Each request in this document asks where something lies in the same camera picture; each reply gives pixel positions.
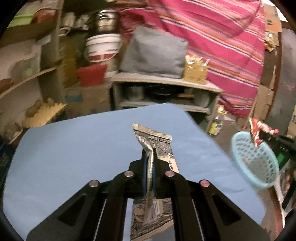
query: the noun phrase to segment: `red plastic container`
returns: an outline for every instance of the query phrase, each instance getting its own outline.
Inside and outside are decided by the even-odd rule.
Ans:
[[[81,67],[76,70],[83,87],[100,85],[104,82],[104,75],[108,65],[95,64],[89,67]]]

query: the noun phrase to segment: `pink striped blanket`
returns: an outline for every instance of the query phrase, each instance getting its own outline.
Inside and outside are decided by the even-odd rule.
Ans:
[[[210,59],[208,80],[235,116],[248,116],[260,84],[265,22],[260,0],[146,0],[120,8],[121,30],[150,25],[188,41],[188,53]]]

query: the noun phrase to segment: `metal screw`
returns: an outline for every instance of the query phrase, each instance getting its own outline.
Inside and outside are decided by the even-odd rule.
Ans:
[[[96,188],[98,185],[99,185],[99,182],[97,180],[91,180],[89,182],[89,185],[92,187],[92,188]]]
[[[167,177],[173,177],[173,176],[175,175],[175,173],[174,173],[173,171],[166,171],[166,172],[165,172],[165,175],[166,175]]]
[[[207,188],[207,187],[210,185],[210,183],[209,183],[208,180],[202,180],[202,181],[200,182],[200,184],[201,184],[201,186],[203,186],[204,188]]]
[[[124,172],[124,175],[126,176],[126,177],[132,177],[133,176],[133,171],[125,171]]]

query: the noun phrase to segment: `light blue laundry basket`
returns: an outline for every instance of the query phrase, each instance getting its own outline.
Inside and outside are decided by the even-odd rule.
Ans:
[[[243,176],[256,191],[275,184],[279,175],[279,165],[273,151],[265,142],[255,148],[250,133],[241,131],[232,137],[230,151]]]

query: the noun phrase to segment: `blue tabletop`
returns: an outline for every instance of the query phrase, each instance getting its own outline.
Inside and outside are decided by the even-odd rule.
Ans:
[[[264,206],[228,156],[186,112],[172,104],[157,104],[83,116],[26,132],[13,157],[3,198],[4,213],[23,239],[90,180],[111,180],[141,158],[142,147],[132,123],[172,135],[180,174],[195,182],[208,179],[261,223]],[[130,216],[129,206],[125,240]]]

